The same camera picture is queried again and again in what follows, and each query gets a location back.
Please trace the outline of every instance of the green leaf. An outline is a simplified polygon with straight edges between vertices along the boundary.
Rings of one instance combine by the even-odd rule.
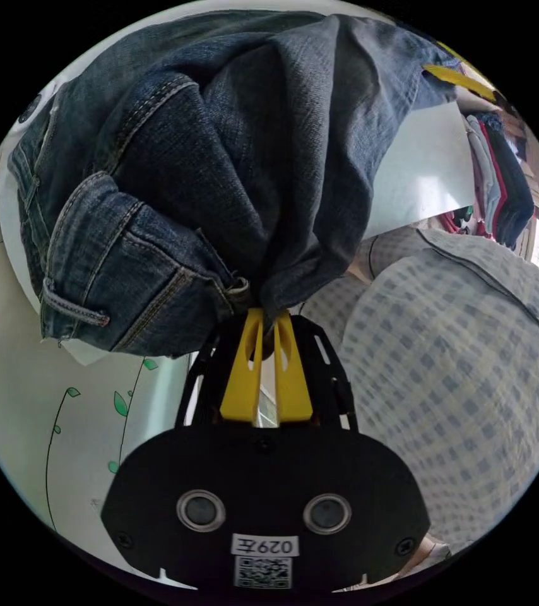
[[[119,415],[125,417],[129,413],[129,407],[126,405],[124,398],[117,392],[114,392],[114,408]]]

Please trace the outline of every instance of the white label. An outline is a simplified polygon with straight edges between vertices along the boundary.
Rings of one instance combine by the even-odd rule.
[[[292,587],[293,559],[291,557],[237,555],[235,560],[234,585],[236,587],[248,589]]]
[[[247,557],[297,557],[299,537],[232,535],[232,553]]]

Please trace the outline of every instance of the checkered fabric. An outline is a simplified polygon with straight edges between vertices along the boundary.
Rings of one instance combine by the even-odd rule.
[[[299,308],[352,382],[360,431],[414,474],[452,553],[539,471],[539,269],[484,238],[403,228]]]

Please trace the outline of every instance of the denim fabric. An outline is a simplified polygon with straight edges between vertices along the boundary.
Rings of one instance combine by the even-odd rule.
[[[507,190],[507,201],[493,221],[495,240],[515,250],[520,234],[533,216],[535,202],[524,171],[505,137],[488,124],[485,127]]]
[[[372,19],[226,11],[145,28],[62,86],[9,168],[43,336],[200,348],[341,275],[406,115],[458,63]]]

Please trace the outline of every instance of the hanging clothes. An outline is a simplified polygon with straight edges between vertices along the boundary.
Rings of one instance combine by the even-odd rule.
[[[492,186],[487,193],[486,205],[484,207],[484,216],[488,217],[492,212],[494,212],[494,209],[499,204],[499,200],[501,199],[501,187],[499,185],[499,180],[495,171],[495,164],[491,155],[489,144],[486,139],[486,136],[482,131],[482,128],[480,127],[480,123],[478,122],[475,116],[468,116],[467,121],[474,133],[478,135],[478,139],[480,140],[482,149],[484,150],[486,157],[489,160],[490,173],[492,176]]]
[[[492,205],[490,207],[490,211],[489,211],[489,213],[487,214],[487,217],[486,217],[487,231],[490,234],[493,234],[494,230],[495,230],[495,216],[498,214],[498,212],[501,210],[501,208],[503,207],[503,205],[507,201],[507,187],[505,186],[505,182],[503,181],[503,176],[501,174],[501,167],[499,166],[499,163],[498,163],[497,158],[495,156],[495,152],[494,152],[494,150],[492,148],[492,145],[490,144],[490,140],[489,140],[489,136],[487,134],[486,126],[484,125],[483,122],[479,122],[479,125],[480,125],[480,129],[482,130],[482,136],[485,138],[485,140],[486,140],[486,142],[488,144],[489,153],[490,153],[490,161],[492,162],[492,165],[494,166],[495,174],[497,176],[497,180],[499,182],[499,189],[500,189],[499,200],[496,202],[496,204],[494,204],[494,205]]]
[[[499,203],[493,219],[494,235],[499,244],[513,250],[518,237],[533,216],[535,202],[524,171],[505,137],[490,126],[484,126],[507,191],[507,199],[503,204]]]

